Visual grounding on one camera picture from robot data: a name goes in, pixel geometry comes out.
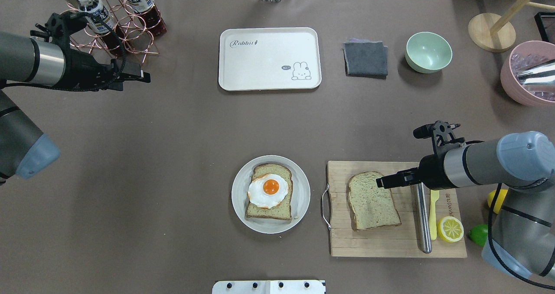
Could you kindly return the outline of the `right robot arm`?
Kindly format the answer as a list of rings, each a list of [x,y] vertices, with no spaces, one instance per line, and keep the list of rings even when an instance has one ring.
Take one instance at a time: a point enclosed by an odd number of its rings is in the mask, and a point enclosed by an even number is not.
[[[554,146],[541,132],[474,144],[441,134],[434,153],[418,167],[376,182],[384,189],[419,183],[431,190],[506,185],[500,210],[488,217],[483,259],[529,284],[533,274],[554,278]]]

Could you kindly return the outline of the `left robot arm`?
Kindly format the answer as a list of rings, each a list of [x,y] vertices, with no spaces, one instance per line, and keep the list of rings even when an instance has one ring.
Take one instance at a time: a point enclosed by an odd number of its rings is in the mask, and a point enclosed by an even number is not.
[[[150,82],[141,66],[123,59],[99,63],[67,42],[1,33],[1,183],[30,179],[56,161],[61,152],[52,139],[14,102],[11,94],[28,91],[34,103],[54,91],[72,94],[123,90],[123,82]]]

